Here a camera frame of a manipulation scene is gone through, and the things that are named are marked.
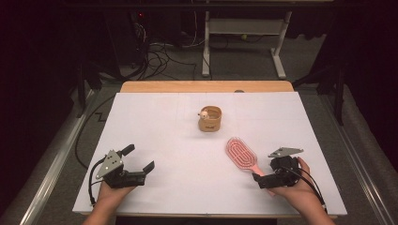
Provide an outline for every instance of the white metal frame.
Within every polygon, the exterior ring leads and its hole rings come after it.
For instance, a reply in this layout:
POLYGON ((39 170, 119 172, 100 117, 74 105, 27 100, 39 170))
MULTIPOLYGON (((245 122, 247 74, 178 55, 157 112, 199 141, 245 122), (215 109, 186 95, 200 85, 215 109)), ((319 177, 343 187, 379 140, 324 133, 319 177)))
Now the white metal frame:
POLYGON ((206 12, 205 22, 205 48, 203 51, 202 75, 210 75, 210 49, 208 47, 210 34, 247 34, 247 35, 271 35, 279 36, 276 48, 270 49, 272 59, 282 80, 286 79, 286 74, 282 66, 279 53, 283 45, 284 36, 290 23, 291 11, 286 12, 284 20, 245 20, 245 19, 211 19, 206 12))

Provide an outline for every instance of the hairbrush handle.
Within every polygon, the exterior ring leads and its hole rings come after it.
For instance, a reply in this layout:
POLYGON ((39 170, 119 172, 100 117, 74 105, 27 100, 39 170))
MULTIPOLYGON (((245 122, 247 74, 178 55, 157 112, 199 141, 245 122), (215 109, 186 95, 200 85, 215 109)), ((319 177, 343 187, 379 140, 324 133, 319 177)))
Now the hairbrush handle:
MULTIPOLYGON (((257 163, 254 164, 250 169, 252 170, 253 173, 259 174, 260 176, 265 176, 265 175, 266 175, 266 174, 257 166, 257 163)), ((272 191, 270 191, 270 190, 268 190, 268 189, 267 189, 267 191, 268 191, 268 194, 269 194, 270 196, 275 196, 275 193, 274 193, 274 192, 272 192, 272 191)))

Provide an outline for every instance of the metal rail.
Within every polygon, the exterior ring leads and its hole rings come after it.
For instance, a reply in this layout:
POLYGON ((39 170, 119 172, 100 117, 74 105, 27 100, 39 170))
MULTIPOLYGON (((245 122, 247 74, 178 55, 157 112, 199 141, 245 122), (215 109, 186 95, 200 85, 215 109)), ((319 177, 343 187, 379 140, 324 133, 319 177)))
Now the metal rail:
POLYGON ((364 3, 333 3, 333 2, 255 2, 255 3, 194 3, 194 4, 71 4, 65 0, 62 6, 83 11, 105 11, 105 10, 141 10, 141 11, 164 11, 164 10, 188 10, 188 11, 352 11, 363 9, 364 3))

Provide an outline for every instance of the table leg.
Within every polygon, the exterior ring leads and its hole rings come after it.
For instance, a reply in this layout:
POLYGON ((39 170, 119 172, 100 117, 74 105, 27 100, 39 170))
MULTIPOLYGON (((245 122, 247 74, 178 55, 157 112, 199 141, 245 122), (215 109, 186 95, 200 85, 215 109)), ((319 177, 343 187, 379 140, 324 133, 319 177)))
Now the table leg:
POLYGON ((272 55, 272 59, 274 61, 276 71, 278 73, 278 77, 282 80, 286 79, 286 74, 284 73, 284 69, 282 66, 281 58, 279 57, 279 53, 281 51, 284 36, 286 35, 287 27, 289 26, 291 16, 292 16, 291 11, 286 12, 286 15, 284 16, 283 24, 281 26, 281 31, 279 32, 277 47, 275 49, 274 48, 271 49, 271 55, 272 55))
POLYGON ((205 48, 203 50, 203 62, 202 62, 202 76, 208 77, 210 75, 210 49, 208 47, 208 41, 210 37, 210 13, 206 12, 206 20, 205 20, 205 48))

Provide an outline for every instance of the forearm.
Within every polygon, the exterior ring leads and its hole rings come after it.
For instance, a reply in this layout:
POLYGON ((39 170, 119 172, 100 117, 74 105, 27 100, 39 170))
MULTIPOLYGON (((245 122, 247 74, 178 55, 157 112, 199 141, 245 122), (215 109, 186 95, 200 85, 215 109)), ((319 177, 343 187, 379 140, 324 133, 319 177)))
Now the forearm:
POLYGON ((308 196, 305 199, 301 199, 299 202, 295 200, 289 202, 298 210, 309 225, 334 224, 333 220, 331 220, 329 215, 325 212, 324 207, 315 196, 308 196))
POLYGON ((115 210, 110 210, 104 207, 100 203, 97 203, 91 214, 87 217, 84 225, 108 225, 111 218, 115 215, 115 210))

